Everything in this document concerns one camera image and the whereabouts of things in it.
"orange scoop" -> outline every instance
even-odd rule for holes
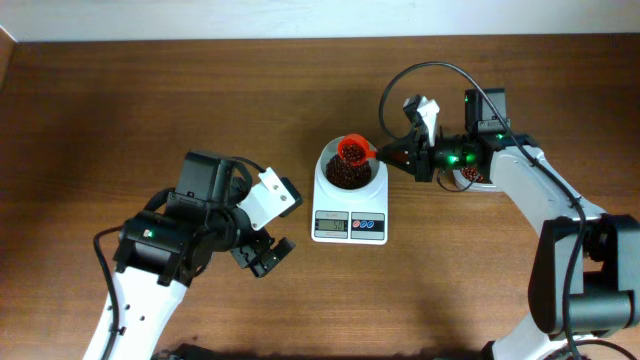
[[[368,159],[376,158],[376,152],[369,149],[369,142],[367,141],[367,139],[365,139],[361,135],[349,134],[344,138],[342,138],[342,140],[340,140],[340,143],[338,144],[338,155],[340,155],[340,158],[342,158],[342,160],[348,161],[345,158],[345,154],[343,153],[345,145],[356,145],[360,149],[362,149],[362,151],[364,152],[364,156],[362,157],[362,159],[359,159],[356,161],[349,161],[351,165],[354,165],[354,166],[362,165],[365,162],[367,162]]]

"wood grain surface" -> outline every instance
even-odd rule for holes
[[[107,294],[92,236],[175,185],[190,149],[271,166],[306,202],[268,227],[294,252],[259,280],[217,254],[158,350],[434,355],[506,335],[528,311],[537,237],[503,194],[447,193],[391,169],[385,246],[310,238],[323,146],[351,132],[389,142],[380,94],[426,60],[506,87],[514,129],[560,174],[640,217],[638,35],[19,44],[0,95],[0,358],[82,357]],[[463,132],[467,88],[444,69],[407,76],[390,127],[406,130],[402,101],[420,93],[445,133]],[[107,257],[116,243],[103,240]],[[612,341],[640,355],[639,335]]]

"white scale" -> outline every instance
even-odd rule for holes
[[[317,242],[383,245],[389,228],[387,165],[370,159],[371,181],[360,189],[345,190],[331,184],[325,169],[338,153],[342,138],[327,144],[316,164],[311,238]]]

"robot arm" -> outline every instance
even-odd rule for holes
[[[235,169],[242,178],[232,176]],[[230,251],[241,268],[263,277],[293,250],[286,238],[271,248],[275,239],[264,226],[289,214],[302,198],[271,168],[259,177],[251,187],[251,175],[238,160],[187,154],[178,186],[159,192],[120,231],[112,277],[117,305],[107,296],[85,360],[102,359],[114,332],[105,359],[151,358],[167,321],[214,252]],[[165,203],[165,213],[156,213]]]
[[[478,126],[474,129],[472,125],[469,129],[475,131],[448,138],[440,132],[432,141],[435,114],[426,105],[432,102],[419,95],[405,102],[411,131],[382,147],[377,159],[420,182],[432,181],[436,169],[475,166],[512,199],[540,237],[529,284],[531,313],[511,334],[487,344],[482,359],[544,359],[567,344],[562,333],[563,282],[578,235],[578,212],[561,189],[499,130],[478,132]],[[531,137],[520,135],[516,140],[580,200],[587,220],[584,248],[592,259],[603,262],[601,271],[583,273],[582,256],[578,257],[569,297],[574,339],[605,337],[635,326],[640,319],[640,225],[628,215],[608,215],[582,198],[550,166]]]

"coffee bean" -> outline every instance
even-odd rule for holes
[[[466,167],[466,168],[462,168],[460,169],[460,173],[462,173],[462,176],[464,176],[467,180],[472,181],[473,179],[476,178],[476,176],[478,176],[478,169],[476,168],[471,168],[471,167]],[[479,184],[490,184],[491,182],[485,180],[484,176],[480,175],[478,176],[478,179],[475,181],[476,183]]]
[[[358,189],[371,180],[371,165],[365,162],[359,166],[353,166],[342,160],[340,155],[335,155],[329,160],[326,169],[327,180],[342,189]]]
[[[364,149],[356,144],[345,145],[342,147],[342,156],[349,164],[356,164],[364,160]]]

